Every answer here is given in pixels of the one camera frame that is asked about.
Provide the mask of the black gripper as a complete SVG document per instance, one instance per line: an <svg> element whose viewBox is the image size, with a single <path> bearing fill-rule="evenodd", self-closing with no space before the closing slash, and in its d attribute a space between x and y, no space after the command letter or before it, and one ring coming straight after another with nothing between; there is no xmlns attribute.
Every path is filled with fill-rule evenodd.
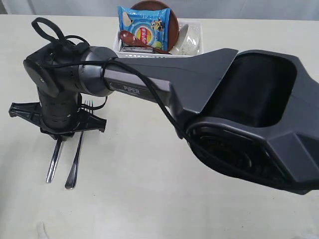
<svg viewBox="0 0 319 239"><path fill-rule="evenodd" d="M79 111L82 96L78 92L63 91L56 98L38 89L39 102L12 103L10 117L19 117L32 124L44 124L41 133L49 136L73 136L68 132L98 130L105 132L107 120L88 111Z"/></svg>

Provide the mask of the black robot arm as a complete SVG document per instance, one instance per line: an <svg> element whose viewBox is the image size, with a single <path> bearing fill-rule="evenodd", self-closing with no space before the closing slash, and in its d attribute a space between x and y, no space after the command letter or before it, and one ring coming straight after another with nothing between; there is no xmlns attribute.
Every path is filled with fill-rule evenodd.
<svg viewBox="0 0 319 239"><path fill-rule="evenodd" d="M207 167L306 194L319 188L319 84L293 55L223 48L186 58L120 58L107 47L48 44L23 62L38 102L13 103L53 138L104 131L82 95L156 103Z"/></svg>

